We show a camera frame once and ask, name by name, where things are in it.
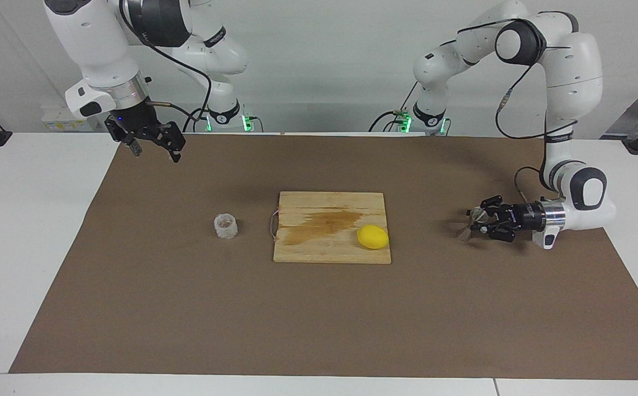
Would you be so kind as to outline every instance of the cutting board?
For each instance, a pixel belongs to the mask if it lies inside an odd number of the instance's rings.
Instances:
[[[276,263],[390,264],[390,246],[369,250],[356,231],[387,230],[381,192],[284,191],[279,196]]]

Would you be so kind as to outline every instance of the brown paper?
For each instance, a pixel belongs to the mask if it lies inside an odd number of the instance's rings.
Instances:
[[[541,141],[192,136],[118,151],[12,373],[638,380],[638,289],[603,230],[455,236]],[[531,197],[536,173],[522,175]],[[273,263],[280,191],[381,191],[392,265]],[[232,213],[234,240],[214,216]]]

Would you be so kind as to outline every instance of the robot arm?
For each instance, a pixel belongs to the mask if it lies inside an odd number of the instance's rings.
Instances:
[[[470,213],[471,230],[505,241],[513,241],[518,230],[533,230],[535,243],[548,250],[561,230],[599,228],[615,218],[605,174],[571,156],[573,125],[598,105],[603,90],[596,40],[578,30],[573,15],[555,11],[530,16],[519,0],[507,0],[460,30],[454,42],[417,60],[414,71],[423,90],[414,113],[430,129],[444,117],[449,78],[492,52],[505,63],[538,63],[546,72],[546,152],[540,180],[559,197],[505,205],[501,196],[494,196]]]
[[[186,0],[160,5],[158,17],[172,27],[153,28],[143,33],[145,37],[162,45],[185,42]],[[115,8],[107,0],[45,0],[45,11],[66,52],[82,70],[83,79],[65,93],[70,111],[82,118],[109,112],[105,125],[111,137],[129,146],[134,155],[141,152],[136,139],[143,139],[180,161],[185,137],[175,123],[161,123],[155,108],[148,105],[147,82],[129,53]],[[133,18],[133,25],[144,23],[148,15],[143,17]]]
[[[525,18],[528,15],[527,8],[521,2],[512,0],[486,11],[469,26]],[[494,52],[495,38],[506,23],[460,30],[456,40],[443,43],[417,59],[414,76],[422,85],[422,93],[412,112],[427,130],[437,130],[444,119],[449,102],[449,79]]]
[[[224,74],[244,71],[246,53],[226,36],[211,11],[211,0],[45,0],[45,11],[82,70],[83,79],[65,93],[68,107],[81,118],[110,112],[105,125],[112,138],[136,156],[141,151],[136,139],[163,146],[175,162],[185,145],[178,126],[160,123],[148,105],[148,82],[128,50],[129,45],[140,45],[139,37],[156,47],[173,48],[173,58],[210,74],[209,81],[197,73],[193,77],[210,91],[208,111],[215,120],[226,115],[226,125],[233,125],[242,119]]]
[[[235,75],[246,70],[246,50],[228,36],[211,0],[192,0],[191,19],[191,36],[184,45],[174,48],[171,55],[209,75],[211,93],[208,109],[211,115],[209,125],[212,128],[245,128],[242,106],[226,75]],[[201,85],[204,92],[208,90],[209,82],[206,78],[187,68],[178,68]]]

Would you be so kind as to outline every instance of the yellow lemon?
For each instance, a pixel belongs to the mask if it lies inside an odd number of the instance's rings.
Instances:
[[[361,245],[373,250],[385,248],[390,242],[390,238],[387,237],[387,232],[373,224],[362,227],[356,232],[356,236],[359,238]]]

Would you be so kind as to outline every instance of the table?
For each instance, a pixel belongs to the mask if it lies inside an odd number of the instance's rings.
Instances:
[[[0,394],[331,393],[638,394],[638,383],[485,379],[288,378],[7,373],[62,264],[117,145],[106,134],[17,133],[0,148]],[[606,228],[638,285],[638,156],[621,143],[578,140],[603,168],[618,218]]]

